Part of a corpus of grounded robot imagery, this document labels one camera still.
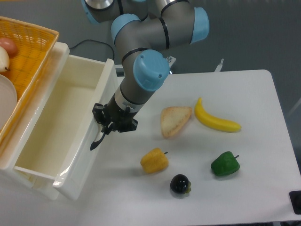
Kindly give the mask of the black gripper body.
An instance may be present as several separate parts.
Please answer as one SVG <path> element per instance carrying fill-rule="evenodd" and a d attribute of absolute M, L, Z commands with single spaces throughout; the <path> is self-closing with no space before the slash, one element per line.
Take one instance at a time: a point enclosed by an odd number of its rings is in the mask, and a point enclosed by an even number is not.
<path fill-rule="evenodd" d="M 108 113 L 110 116 L 110 124 L 113 122 L 126 122 L 134 119 L 135 113 L 130 112 L 130 108 L 126 107 L 122 110 L 116 103 L 114 98 L 111 98 L 107 104 Z"/>

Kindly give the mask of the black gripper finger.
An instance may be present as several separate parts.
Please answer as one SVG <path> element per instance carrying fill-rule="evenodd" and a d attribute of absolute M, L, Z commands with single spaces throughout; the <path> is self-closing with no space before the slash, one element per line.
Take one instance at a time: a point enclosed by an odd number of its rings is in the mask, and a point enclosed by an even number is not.
<path fill-rule="evenodd" d="M 110 116 L 107 109 L 107 104 L 102 105 L 95 103 L 92 109 L 94 119 L 102 127 L 102 132 L 106 132 L 110 124 Z"/>
<path fill-rule="evenodd" d="M 135 119 L 132 119 L 131 121 L 126 122 L 113 122 L 110 124 L 110 126 L 107 129 L 107 132 L 130 132 L 135 131 L 138 125 L 138 121 Z"/>

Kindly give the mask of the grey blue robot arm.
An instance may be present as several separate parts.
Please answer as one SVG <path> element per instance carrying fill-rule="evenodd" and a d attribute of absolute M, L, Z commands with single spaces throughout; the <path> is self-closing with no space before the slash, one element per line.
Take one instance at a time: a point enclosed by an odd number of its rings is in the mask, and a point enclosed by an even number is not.
<path fill-rule="evenodd" d="M 112 40 L 125 72 L 111 100 L 94 106 L 94 118 L 105 134 L 133 131 L 135 115 L 169 75 L 161 51 L 205 39 L 208 15 L 187 0 L 156 1 L 160 16 L 154 19 L 145 0 L 84 0 L 82 5 L 92 22 L 112 21 Z"/>

